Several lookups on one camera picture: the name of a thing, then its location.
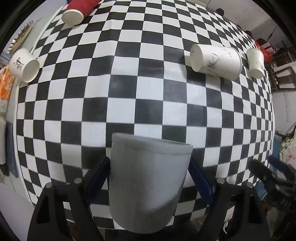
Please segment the red paper cup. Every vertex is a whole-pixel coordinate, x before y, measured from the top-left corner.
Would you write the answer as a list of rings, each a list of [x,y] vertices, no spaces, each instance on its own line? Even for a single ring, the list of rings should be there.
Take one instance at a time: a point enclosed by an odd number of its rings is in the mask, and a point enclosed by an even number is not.
[[[100,2],[101,0],[72,0],[62,14],[62,21],[69,26],[79,25]]]

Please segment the orange snack packet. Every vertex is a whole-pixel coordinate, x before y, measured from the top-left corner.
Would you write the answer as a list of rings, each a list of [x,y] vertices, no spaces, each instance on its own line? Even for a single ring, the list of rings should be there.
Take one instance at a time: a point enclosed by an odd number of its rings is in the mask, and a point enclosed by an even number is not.
[[[8,104],[13,83],[14,83],[14,77],[13,75],[11,75],[10,68],[7,65],[1,69],[1,81],[0,81],[1,106],[5,106]]]

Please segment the white paper cup left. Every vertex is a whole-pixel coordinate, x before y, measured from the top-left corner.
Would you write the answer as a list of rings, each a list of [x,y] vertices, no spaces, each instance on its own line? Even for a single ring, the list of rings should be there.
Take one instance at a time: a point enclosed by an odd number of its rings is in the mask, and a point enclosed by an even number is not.
[[[10,74],[24,83],[32,82],[39,69],[39,61],[25,48],[16,51],[10,59]]]

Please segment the white paper cup right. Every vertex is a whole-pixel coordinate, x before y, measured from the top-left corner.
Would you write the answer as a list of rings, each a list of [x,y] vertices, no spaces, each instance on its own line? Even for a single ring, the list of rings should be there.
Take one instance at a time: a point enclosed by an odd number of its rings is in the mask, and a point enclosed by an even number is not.
[[[264,55],[258,48],[247,50],[247,60],[249,72],[255,79],[261,79],[264,76]]]

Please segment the grey cup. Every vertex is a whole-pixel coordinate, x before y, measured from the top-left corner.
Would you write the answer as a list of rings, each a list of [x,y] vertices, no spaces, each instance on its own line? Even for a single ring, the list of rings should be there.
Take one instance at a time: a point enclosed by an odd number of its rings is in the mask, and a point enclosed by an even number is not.
[[[113,220],[134,233],[163,229],[181,195],[193,146],[113,133],[109,210]]]

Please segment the white paper cup centre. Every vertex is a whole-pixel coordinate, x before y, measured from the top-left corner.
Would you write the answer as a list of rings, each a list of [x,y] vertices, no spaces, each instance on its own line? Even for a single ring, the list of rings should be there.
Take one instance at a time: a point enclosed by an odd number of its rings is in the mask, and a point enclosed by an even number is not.
[[[190,64],[195,72],[236,80],[242,70],[241,56],[231,47],[194,44]]]

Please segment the red plastic bag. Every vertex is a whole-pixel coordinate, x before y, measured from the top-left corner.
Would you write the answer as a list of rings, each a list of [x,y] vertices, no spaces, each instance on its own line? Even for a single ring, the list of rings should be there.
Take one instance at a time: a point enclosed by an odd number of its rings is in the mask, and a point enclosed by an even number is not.
[[[275,54],[275,49],[273,48],[273,46],[262,38],[255,40],[255,44],[257,48],[260,49],[263,53],[264,62],[271,62]]]

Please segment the white paper cup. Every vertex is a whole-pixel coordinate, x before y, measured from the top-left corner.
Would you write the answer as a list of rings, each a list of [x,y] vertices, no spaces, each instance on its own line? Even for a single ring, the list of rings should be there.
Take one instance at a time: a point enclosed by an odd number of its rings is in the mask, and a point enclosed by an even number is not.
[[[16,51],[10,59],[10,74],[24,83],[32,82],[39,69],[39,61],[25,48]]]
[[[247,50],[247,60],[249,72],[255,79],[261,79],[264,76],[264,55],[258,48]]]
[[[190,64],[195,72],[236,80],[242,70],[241,56],[231,47],[194,44]]]

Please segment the decorated plate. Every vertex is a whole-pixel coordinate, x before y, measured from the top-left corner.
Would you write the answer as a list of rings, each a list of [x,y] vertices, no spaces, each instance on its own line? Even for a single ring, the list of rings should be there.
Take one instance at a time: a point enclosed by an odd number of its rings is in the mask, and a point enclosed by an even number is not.
[[[31,20],[30,22],[28,22],[23,29],[21,30],[20,33],[18,33],[18,36],[12,40],[11,45],[8,49],[8,54],[9,55],[13,55],[18,49],[21,48],[21,46],[23,45],[23,42],[25,41],[25,39],[27,38],[27,36],[29,35],[29,33],[31,32],[32,28],[34,27],[34,21]]]

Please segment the checkered black white tablecloth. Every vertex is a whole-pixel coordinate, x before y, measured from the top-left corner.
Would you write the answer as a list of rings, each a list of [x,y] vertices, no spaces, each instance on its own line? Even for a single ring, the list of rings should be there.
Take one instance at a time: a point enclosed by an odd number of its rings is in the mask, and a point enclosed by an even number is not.
[[[268,77],[249,73],[255,43],[243,30],[188,1],[103,1],[76,27],[63,11],[32,52],[37,77],[18,90],[16,155],[31,203],[109,156],[113,133],[191,144],[216,177],[257,182],[247,162],[272,152],[273,108]],[[237,50],[239,77],[195,72],[194,44]]]

